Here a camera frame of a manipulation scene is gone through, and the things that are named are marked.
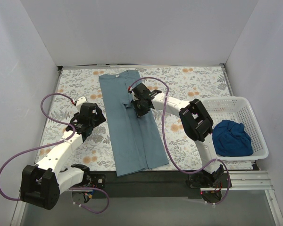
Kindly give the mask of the light blue t shirt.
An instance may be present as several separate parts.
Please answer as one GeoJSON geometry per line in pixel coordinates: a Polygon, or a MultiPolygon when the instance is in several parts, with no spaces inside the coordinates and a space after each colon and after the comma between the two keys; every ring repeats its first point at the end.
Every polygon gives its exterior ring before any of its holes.
{"type": "Polygon", "coordinates": [[[127,89],[139,78],[135,70],[99,77],[119,177],[169,163],[153,114],[138,118],[131,104],[127,89]]]}

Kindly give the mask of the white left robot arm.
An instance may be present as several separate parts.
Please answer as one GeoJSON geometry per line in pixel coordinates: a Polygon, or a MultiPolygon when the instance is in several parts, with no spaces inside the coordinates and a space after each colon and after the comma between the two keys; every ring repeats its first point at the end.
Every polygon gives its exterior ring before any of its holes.
{"type": "Polygon", "coordinates": [[[78,112],[66,128],[61,143],[35,165],[27,165],[23,169],[21,201],[50,210],[58,202],[59,196],[72,186],[91,186],[89,167],[82,164],[73,164],[66,170],[63,167],[92,134],[93,129],[106,119],[96,103],[78,103],[77,109],[78,112]]]}

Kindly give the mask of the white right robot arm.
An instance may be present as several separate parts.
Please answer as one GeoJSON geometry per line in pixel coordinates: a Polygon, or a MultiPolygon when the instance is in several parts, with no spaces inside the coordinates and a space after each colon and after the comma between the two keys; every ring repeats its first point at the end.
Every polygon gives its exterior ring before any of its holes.
{"type": "Polygon", "coordinates": [[[198,149],[202,163],[199,172],[205,184],[209,187],[217,186],[221,182],[224,167],[217,160],[212,138],[213,120],[203,103],[198,99],[184,101],[169,97],[168,93],[156,89],[150,91],[143,83],[134,88],[129,87],[128,93],[133,96],[131,103],[137,117],[155,109],[162,110],[163,116],[169,113],[180,118],[186,136],[194,141],[198,149]]]}

